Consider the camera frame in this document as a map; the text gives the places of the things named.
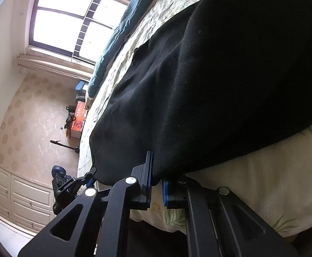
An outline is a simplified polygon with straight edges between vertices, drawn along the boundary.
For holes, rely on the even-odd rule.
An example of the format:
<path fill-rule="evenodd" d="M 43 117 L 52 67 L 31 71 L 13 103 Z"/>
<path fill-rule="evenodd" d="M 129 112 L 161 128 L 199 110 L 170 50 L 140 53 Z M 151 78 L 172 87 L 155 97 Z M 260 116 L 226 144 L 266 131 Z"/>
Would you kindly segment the black pants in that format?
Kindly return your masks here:
<path fill-rule="evenodd" d="M 200 0 L 136 49 L 90 136 L 95 178 L 225 163 L 312 125 L 312 0 Z"/>

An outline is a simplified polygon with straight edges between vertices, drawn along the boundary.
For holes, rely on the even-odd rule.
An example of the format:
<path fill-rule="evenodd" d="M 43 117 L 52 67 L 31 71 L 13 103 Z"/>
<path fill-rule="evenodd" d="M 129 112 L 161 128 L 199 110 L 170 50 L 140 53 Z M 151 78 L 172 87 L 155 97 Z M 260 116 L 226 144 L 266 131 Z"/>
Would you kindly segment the blue box near bed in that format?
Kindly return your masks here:
<path fill-rule="evenodd" d="M 76 93 L 80 93 L 81 94 L 83 92 L 83 88 L 84 88 L 85 85 L 86 85 L 86 81 L 80 80 L 78 82 L 78 84 L 76 85 L 76 87 L 75 87 Z"/>

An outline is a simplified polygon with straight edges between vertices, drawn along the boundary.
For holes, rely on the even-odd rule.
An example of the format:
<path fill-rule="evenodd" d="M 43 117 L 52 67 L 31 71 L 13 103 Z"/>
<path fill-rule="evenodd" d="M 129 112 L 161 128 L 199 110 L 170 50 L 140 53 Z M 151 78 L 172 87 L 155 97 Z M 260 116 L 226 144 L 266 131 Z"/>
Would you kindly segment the orange box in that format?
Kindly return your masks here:
<path fill-rule="evenodd" d="M 70 125 L 70 138 L 80 139 L 86 121 L 87 110 L 85 109 L 85 103 L 78 101 L 76 106 L 72 122 Z"/>

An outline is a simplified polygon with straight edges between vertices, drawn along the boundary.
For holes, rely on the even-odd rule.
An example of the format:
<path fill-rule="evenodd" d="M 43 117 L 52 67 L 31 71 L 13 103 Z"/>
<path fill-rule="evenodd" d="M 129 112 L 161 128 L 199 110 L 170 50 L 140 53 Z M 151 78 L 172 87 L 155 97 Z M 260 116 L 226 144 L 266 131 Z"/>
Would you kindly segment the bright window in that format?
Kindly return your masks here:
<path fill-rule="evenodd" d="M 29 45 L 94 65 L 126 8 L 114 0 L 34 0 Z"/>

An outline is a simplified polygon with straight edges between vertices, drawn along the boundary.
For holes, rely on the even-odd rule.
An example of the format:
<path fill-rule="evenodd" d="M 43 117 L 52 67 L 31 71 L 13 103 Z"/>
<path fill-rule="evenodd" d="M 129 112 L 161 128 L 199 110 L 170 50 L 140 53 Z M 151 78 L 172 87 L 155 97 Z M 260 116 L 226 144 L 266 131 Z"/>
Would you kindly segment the floral white bed cover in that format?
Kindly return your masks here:
<path fill-rule="evenodd" d="M 87 114 L 78 175 L 92 166 L 90 135 L 107 107 L 113 90 L 125 75 L 133 51 L 173 17 L 199 0 L 152 0 L 110 60 Z M 277 145 L 225 164 L 193 172 L 207 188 L 227 186 L 284 237 L 312 227 L 312 125 Z"/>

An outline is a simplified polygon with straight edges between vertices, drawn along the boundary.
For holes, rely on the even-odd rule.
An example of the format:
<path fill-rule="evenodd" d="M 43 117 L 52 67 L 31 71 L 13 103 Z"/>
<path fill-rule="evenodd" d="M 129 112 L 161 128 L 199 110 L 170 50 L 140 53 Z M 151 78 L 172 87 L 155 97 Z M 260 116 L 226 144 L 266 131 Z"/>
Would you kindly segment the white drawer cabinet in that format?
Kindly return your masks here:
<path fill-rule="evenodd" d="M 0 167 L 0 216 L 37 233 L 55 218 L 53 204 L 52 189 Z"/>

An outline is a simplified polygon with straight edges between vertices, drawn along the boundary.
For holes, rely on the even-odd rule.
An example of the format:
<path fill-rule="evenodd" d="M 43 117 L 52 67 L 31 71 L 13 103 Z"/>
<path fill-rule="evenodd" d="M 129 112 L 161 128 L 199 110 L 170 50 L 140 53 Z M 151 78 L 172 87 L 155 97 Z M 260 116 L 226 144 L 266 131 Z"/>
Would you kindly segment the black stand on floor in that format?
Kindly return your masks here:
<path fill-rule="evenodd" d="M 57 146 L 61 146 L 61 147 L 67 148 L 67 149 L 71 149 L 75 153 L 78 153 L 78 154 L 79 154 L 79 151 L 80 151 L 79 146 L 72 147 L 72 146 L 69 146 L 69 145 L 62 144 L 62 143 L 60 143 L 59 141 L 56 141 L 56 140 L 51 140 L 50 143 L 54 144 L 54 145 L 57 145 Z"/>

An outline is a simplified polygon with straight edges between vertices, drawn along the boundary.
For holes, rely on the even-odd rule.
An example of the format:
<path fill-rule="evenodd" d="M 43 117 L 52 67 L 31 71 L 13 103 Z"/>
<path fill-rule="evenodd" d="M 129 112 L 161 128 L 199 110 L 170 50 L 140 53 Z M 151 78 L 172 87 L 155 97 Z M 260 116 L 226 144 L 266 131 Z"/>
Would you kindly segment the dark teal blanket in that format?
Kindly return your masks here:
<path fill-rule="evenodd" d="M 90 98 L 94 98 L 97 94 L 109 63 L 119 52 L 125 38 L 132 32 L 152 1 L 153 0 L 130 0 L 120 23 L 113 31 L 113 34 L 103 50 L 103 54 L 95 65 L 93 75 L 88 83 L 87 94 Z"/>

